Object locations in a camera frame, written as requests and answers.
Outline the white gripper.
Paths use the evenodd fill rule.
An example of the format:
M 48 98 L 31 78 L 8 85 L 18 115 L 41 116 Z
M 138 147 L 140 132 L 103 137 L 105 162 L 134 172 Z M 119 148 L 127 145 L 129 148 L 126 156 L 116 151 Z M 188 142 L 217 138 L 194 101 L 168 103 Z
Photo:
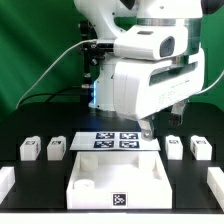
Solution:
M 175 66 L 171 59 L 158 62 L 122 59 L 115 66 L 114 109 L 130 120 L 140 120 L 141 137 L 154 139 L 151 117 L 172 106 L 169 124 L 182 124 L 186 102 L 182 101 L 199 92 L 204 83 L 204 51 L 189 57 L 187 65 Z

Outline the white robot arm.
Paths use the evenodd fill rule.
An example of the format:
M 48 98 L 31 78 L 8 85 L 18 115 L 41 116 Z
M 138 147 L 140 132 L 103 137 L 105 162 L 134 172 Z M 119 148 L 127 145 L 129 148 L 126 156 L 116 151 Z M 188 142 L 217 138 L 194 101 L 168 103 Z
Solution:
M 142 138 L 155 136 L 154 116 L 170 111 L 182 123 L 189 97 L 202 90 L 201 21 L 224 0 L 74 0 L 96 39 L 85 49 L 100 66 L 90 106 L 136 121 Z

